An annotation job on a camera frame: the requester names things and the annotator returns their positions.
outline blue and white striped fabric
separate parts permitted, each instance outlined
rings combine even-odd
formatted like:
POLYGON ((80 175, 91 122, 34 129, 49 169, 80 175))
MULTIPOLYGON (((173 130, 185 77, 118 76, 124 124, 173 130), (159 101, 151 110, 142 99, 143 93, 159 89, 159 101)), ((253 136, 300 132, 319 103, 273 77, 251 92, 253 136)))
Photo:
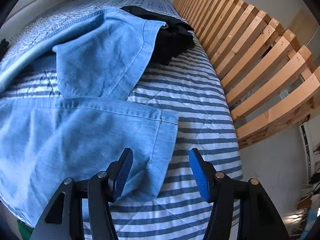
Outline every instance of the blue and white striped fabric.
MULTIPOLYGON (((6 58, 39 42, 53 28, 63 28, 89 11, 137 5, 179 18, 167 0, 76 0, 47 11, 11 39, 6 58)), ((241 162, 233 122, 223 89, 199 41, 173 58, 168 66, 149 64, 128 101, 179 113, 178 136, 161 192, 155 200, 121 200, 111 206, 119 239, 202 239, 212 205, 200 197, 188 163, 188 150, 198 148, 204 160, 231 178, 241 179, 241 162)), ((60 96, 54 70, 24 74, 3 97, 60 96)), ((238 223, 239 202, 234 203, 233 225, 238 223)), ((85 238, 92 239, 84 222, 85 238)))

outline mattress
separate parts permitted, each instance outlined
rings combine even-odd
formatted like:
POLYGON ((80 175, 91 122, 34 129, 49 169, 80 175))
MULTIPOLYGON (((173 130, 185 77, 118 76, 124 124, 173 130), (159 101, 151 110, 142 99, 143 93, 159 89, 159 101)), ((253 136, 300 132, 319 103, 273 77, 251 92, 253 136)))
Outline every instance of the mattress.
MULTIPOLYGON (((57 28, 66 27, 89 12, 125 5, 181 19, 168 0, 68 1, 46 11, 11 37, 13 45, 4 60, 30 49, 57 28)), ((123 199, 110 207, 119 239, 203 238, 212 204, 200 197, 188 162, 189 149, 198 148, 217 171, 242 179, 236 132, 223 89, 195 35, 194 42, 195 47, 172 58, 168 66, 150 63, 127 99, 176 111, 179 125, 173 157, 158 198, 145 203, 123 199)), ((24 71, 0 94, 1 98, 60 96, 54 69, 24 71)), ((235 201, 232 225, 238 220, 239 201, 235 201)), ((92 239, 88 221, 84 221, 84 232, 86 239, 92 239)))

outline striped quilt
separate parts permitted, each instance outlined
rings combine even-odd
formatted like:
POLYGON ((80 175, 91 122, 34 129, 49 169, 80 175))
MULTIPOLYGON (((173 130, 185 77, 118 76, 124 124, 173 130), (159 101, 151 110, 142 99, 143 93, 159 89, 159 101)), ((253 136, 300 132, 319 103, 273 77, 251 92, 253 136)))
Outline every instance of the striped quilt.
MULTIPOLYGON (((88 12, 113 6, 137 5, 179 18, 167 0, 76 0, 45 12, 11 38, 5 58, 30 49, 56 28, 88 12)), ((119 239, 202 239, 212 205, 200 197, 188 163, 188 150, 198 148, 205 161, 231 178, 241 179, 241 162, 233 122, 223 89, 199 41, 173 58, 168 66, 150 63, 128 101, 179 113, 178 135, 161 192, 153 201, 120 200, 111 206, 119 239)), ((0 97, 59 97, 54 69, 24 72, 0 97)), ((238 223, 239 201, 234 202, 233 225, 238 223)), ((86 239, 92 239, 84 222, 86 239)))

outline bed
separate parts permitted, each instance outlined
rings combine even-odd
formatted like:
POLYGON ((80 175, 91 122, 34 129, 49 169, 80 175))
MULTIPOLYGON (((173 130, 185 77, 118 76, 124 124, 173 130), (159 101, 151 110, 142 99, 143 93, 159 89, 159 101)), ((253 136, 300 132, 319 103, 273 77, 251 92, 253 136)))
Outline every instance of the bed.
MULTIPOLYGON (((137 5, 184 20, 168 0, 76 0, 49 9, 9 39, 12 46, 3 60, 21 53, 57 29, 88 12, 105 7, 137 5)), ((194 35, 195 47, 173 58, 168 66, 149 64, 128 101, 179 113, 178 135, 161 192, 151 202, 117 201, 111 206, 120 239, 202 239, 212 205, 200 197, 188 163, 188 150, 198 148, 217 171, 241 179, 238 140, 223 88, 194 35)), ((24 71, 1 98, 60 97, 55 69, 24 71)), ((19 219, 17 210, 6 205, 19 219)), ((239 202, 234 202, 232 225, 238 223, 239 202)), ((86 239, 92 239, 84 221, 86 239)))

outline metal screw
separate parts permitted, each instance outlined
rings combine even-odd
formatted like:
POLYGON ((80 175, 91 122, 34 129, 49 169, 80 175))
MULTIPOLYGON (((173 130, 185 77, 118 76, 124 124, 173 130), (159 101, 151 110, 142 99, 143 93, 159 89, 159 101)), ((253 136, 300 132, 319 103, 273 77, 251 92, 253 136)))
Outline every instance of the metal screw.
POLYGON ((98 177, 99 178, 103 178, 103 177, 105 177, 107 175, 107 173, 105 172, 105 171, 100 171, 99 173, 98 173, 98 177))
POLYGON ((219 171, 219 172, 216 173, 216 177, 219 178, 219 179, 223 179, 224 178, 224 174, 219 171))
POLYGON ((259 181, 257 179, 250 179, 251 184, 258 185, 259 181))
POLYGON ((72 182, 72 179, 71 178, 66 178, 66 179, 64 179, 64 181, 63 181, 63 183, 65 184, 65 185, 68 185, 68 184, 70 184, 72 182))

